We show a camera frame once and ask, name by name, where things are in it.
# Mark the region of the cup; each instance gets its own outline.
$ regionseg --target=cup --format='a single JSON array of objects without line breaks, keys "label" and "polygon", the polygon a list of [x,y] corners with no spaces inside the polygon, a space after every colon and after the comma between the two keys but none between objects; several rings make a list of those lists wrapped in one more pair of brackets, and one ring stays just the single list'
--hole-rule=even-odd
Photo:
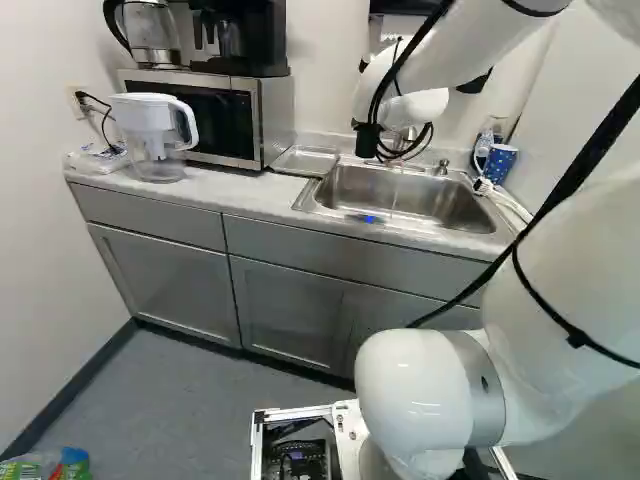
[{"label": "cup", "polygon": [[489,150],[489,158],[483,175],[494,185],[502,185],[513,164],[518,159],[518,149],[503,143],[494,143]]}]

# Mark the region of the electrical outlet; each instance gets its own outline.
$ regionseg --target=electrical outlet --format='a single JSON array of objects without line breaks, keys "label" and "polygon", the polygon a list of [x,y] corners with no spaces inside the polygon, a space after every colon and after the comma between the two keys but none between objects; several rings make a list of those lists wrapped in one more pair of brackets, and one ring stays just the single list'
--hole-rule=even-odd
[{"label": "electrical outlet", "polygon": [[68,85],[65,88],[65,92],[67,94],[67,101],[69,103],[69,106],[71,107],[73,116],[75,117],[76,120],[84,120],[85,118],[87,118],[87,115],[86,115],[86,111],[82,108],[82,105],[80,104],[80,102],[78,101],[78,98],[76,97],[76,92],[78,90],[82,90],[86,92],[87,88],[77,86],[77,85]]}]

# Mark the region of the floor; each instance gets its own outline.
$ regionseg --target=floor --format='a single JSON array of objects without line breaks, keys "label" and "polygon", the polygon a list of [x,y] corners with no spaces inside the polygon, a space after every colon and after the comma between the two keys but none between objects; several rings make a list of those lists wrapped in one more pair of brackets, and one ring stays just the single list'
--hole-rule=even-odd
[{"label": "floor", "polygon": [[100,480],[247,480],[253,410],[353,396],[141,330],[37,449],[85,448]]},{"label": "floor", "polygon": [[[248,480],[253,410],[353,397],[140,330],[37,448],[87,449],[97,480]],[[596,402],[556,437],[507,453],[519,472],[549,480],[637,479],[638,404],[640,382]]]}]

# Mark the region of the countertop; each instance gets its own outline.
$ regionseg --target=countertop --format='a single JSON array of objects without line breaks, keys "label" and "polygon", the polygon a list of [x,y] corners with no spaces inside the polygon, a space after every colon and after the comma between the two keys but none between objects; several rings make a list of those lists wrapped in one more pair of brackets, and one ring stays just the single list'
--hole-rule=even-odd
[{"label": "countertop", "polygon": [[282,225],[334,233],[354,238],[455,255],[479,261],[494,260],[513,238],[504,243],[483,241],[482,235],[470,235],[455,242],[437,232],[392,229],[342,221],[295,211],[291,205],[309,181],[308,178],[272,172],[245,173],[239,170],[186,168],[186,178],[170,184],[145,183],[132,177],[128,169],[109,175],[87,175],[65,170],[68,182],[115,192],[238,215]]}]

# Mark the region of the stainless steel sink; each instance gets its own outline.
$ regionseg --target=stainless steel sink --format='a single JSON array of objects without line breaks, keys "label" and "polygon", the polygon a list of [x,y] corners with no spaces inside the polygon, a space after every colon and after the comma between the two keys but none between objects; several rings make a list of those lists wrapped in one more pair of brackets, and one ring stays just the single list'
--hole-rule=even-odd
[{"label": "stainless steel sink", "polygon": [[473,194],[466,173],[432,173],[341,160],[305,186],[293,209],[399,229],[512,236],[495,206]]}]

